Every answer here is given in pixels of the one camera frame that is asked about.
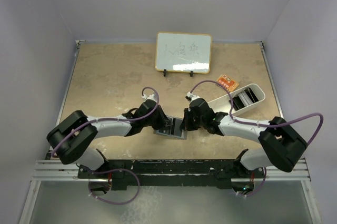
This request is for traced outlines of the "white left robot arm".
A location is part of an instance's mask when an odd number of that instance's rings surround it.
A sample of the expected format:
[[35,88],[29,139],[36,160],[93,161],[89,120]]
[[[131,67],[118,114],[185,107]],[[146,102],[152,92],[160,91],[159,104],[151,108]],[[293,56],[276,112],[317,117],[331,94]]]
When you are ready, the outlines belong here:
[[147,99],[139,108],[133,108],[117,117],[103,118],[86,116],[76,110],[52,129],[46,139],[64,165],[79,164],[87,167],[97,178],[108,173],[107,159],[90,147],[96,138],[109,136],[128,137],[145,127],[160,130],[170,126],[171,120],[154,100]]

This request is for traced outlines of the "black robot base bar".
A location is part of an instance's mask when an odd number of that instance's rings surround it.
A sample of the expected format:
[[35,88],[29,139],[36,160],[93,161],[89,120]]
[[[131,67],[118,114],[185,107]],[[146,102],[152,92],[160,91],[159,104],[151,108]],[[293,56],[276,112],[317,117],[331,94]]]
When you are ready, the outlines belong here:
[[106,180],[111,190],[130,186],[216,187],[251,190],[254,179],[264,177],[262,168],[245,169],[237,159],[114,160],[98,171],[79,167],[78,177],[90,182]]

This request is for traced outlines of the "grey card holder wallet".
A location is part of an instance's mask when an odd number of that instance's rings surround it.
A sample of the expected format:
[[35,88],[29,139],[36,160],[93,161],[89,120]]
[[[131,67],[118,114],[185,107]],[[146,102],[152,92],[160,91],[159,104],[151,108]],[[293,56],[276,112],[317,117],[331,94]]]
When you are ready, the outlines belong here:
[[154,130],[154,134],[171,137],[175,139],[187,139],[187,132],[181,129],[182,118],[168,116],[169,124],[162,129]]

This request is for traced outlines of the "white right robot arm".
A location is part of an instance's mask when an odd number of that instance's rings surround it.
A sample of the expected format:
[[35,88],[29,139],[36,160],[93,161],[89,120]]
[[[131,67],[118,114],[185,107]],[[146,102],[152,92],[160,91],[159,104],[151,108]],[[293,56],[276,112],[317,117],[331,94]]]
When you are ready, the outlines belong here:
[[181,129],[194,131],[204,128],[219,136],[235,136],[258,142],[260,149],[245,150],[234,164],[239,177],[247,177],[254,169],[274,166],[283,172],[291,172],[308,147],[307,142],[281,117],[261,122],[231,117],[225,112],[214,112],[200,97],[187,97]]

